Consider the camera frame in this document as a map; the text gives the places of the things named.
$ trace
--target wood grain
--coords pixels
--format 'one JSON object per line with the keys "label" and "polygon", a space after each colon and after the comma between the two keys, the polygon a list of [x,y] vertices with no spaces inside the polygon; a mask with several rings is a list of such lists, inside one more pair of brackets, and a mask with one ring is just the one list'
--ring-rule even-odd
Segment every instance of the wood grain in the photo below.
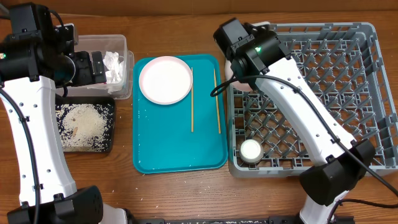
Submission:
{"label": "wood grain", "polygon": [[[207,53],[214,55],[223,73],[224,58],[213,41],[216,28],[231,17],[242,22],[352,22],[374,24],[393,97],[398,105],[398,13],[334,12],[272,13],[218,16],[66,17],[81,35],[123,34],[135,61],[144,57]],[[10,33],[0,21],[0,39]],[[295,215],[303,207],[305,192],[296,177],[237,179],[228,163],[218,170],[142,175],[132,164],[131,99],[116,102],[118,119],[113,150],[104,154],[68,154],[67,163],[77,187],[97,185],[106,203],[130,209],[137,218],[261,218]],[[7,114],[0,109],[0,223],[19,206],[19,172]],[[398,187],[398,173],[386,179]],[[361,180],[349,198],[396,203],[397,199],[373,178]],[[346,204],[339,215],[354,215],[357,223],[397,223],[397,210]]]}
{"label": "wood grain", "polygon": [[[0,0],[5,6],[31,0]],[[36,0],[58,13],[97,16],[165,16],[260,12],[351,12],[397,10],[398,1],[379,0]]]}

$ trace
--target round plate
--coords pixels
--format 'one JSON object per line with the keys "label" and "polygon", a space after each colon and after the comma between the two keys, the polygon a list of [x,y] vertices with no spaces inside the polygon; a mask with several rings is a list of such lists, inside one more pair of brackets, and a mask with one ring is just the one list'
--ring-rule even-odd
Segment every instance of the round plate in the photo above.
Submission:
{"label": "round plate", "polygon": [[176,57],[155,58],[144,66],[139,75],[142,94],[160,105],[170,105],[184,99],[191,87],[191,69]]}

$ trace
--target wooden stick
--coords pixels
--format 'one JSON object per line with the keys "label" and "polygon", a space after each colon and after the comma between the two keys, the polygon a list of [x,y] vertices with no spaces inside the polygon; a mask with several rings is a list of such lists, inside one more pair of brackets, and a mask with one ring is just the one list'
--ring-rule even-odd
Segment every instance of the wooden stick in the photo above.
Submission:
{"label": "wooden stick", "polygon": [[[217,87],[217,78],[216,78],[216,70],[214,69],[214,87]],[[217,120],[218,120],[218,134],[221,134],[221,125],[220,125],[220,109],[218,109],[218,96],[216,96],[216,106],[217,106]]]}
{"label": "wooden stick", "polygon": [[192,88],[191,88],[191,132],[193,133],[193,68],[192,71]]}

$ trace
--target black cable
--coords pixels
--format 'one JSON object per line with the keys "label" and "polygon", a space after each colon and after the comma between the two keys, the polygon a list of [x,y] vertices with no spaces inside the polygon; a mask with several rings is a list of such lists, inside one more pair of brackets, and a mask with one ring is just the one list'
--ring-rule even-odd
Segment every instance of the black cable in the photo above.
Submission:
{"label": "black cable", "polygon": [[9,16],[0,16],[0,19],[8,19],[8,20],[10,20],[10,17]]}
{"label": "black cable", "polygon": [[18,114],[19,120],[21,121],[22,127],[24,128],[26,141],[27,141],[27,145],[29,148],[30,163],[32,164],[33,181],[34,181],[34,188],[35,188],[35,192],[36,192],[36,194],[35,194],[35,199],[36,199],[35,216],[34,216],[33,224],[38,224],[39,210],[40,210],[40,184],[39,184],[39,175],[37,174],[36,156],[35,156],[35,151],[33,148],[32,136],[30,135],[30,131],[27,126],[27,120],[24,117],[24,115],[22,114],[21,109],[19,109],[18,105],[15,103],[15,101],[2,88],[0,88],[0,94],[14,108],[15,112]]}
{"label": "black cable", "polygon": [[[397,197],[398,197],[398,190],[395,189],[391,184],[389,184],[388,182],[386,182],[379,174],[375,173],[372,169],[370,169],[367,165],[365,165],[361,160],[359,160],[354,154],[352,154],[344,145],[343,143],[340,142],[340,139],[334,134],[334,132],[330,129],[329,125],[326,123],[326,121],[323,119],[323,117],[321,116],[321,114],[319,113],[319,111],[317,110],[317,108],[315,107],[315,105],[311,102],[311,100],[301,91],[300,88],[296,87],[295,85],[291,84],[288,81],[285,81],[281,78],[277,78],[277,77],[272,77],[272,76],[268,76],[268,75],[253,75],[253,76],[249,76],[249,77],[241,77],[241,78],[232,78],[220,85],[218,85],[216,88],[214,88],[213,91],[211,91],[210,96],[214,97],[216,95],[219,95],[223,90],[226,89],[226,87],[231,84],[232,82],[236,82],[236,81],[244,81],[244,80],[249,80],[252,78],[265,78],[265,79],[269,79],[269,80],[273,80],[273,81],[277,81],[280,82],[284,85],[287,85],[288,87],[290,87],[291,89],[293,89],[293,91],[295,93],[298,93],[307,103],[308,105],[311,107],[312,111],[316,114],[316,116],[318,117],[318,119],[321,121],[322,125],[325,127],[325,129],[328,131],[329,135],[331,136],[332,140],[334,142],[337,142],[337,144],[342,148],[342,150],[345,151],[345,153],[347,153],[347,155],[350,156],[350,158],[352,158],[355,162],[357,162],[362,168],[364,168],[367,172],[369,172],[373,177],[375,177],[378,181],[380,181],[383,185],[385,185],[389,190],[391,190],[391,192],[393,192]],[[361,203],[361,204],[365,204],[365,205],[371,205],[374,207],[380,207],[380,208],[398,208],[398,203],[395,205],[386,205],[386,204],[381,204],[381,203],[374,203],[374,202],[368,202],[365,200],[358,200],[358,199],[341,199],[339,201],[337,201],[335,203],[335,205],[332,208],[332,211],[329,214],[327,223],[331,223],[331,219],[333,217],[333,214],[336,212],[337,208],[339,205],[341,205],[344,202],[354,202],[354,203]]]}
{"label": "black cable", "polygon": [[61,19],[60,15],[58,15],[58,13],[55,12],[55,10],[49,10],[49,12],[50,12],[51,14],[53,14],[53,15],[58,19],[58,21],[60,21],[60,24],[61,24],[61,26],[62,26],[62,29],[64,29],[65,27],[64,27],[64,25],[63,25],[63,22],[62,22],[62,19]]}
{"label": "black cable", "polygon": [[63,88],[63,95],[62,95],[62,97],[67,97],[68,96],[68,87],[65,85],[65,84],[63,84],[62,85],[62,88]]}

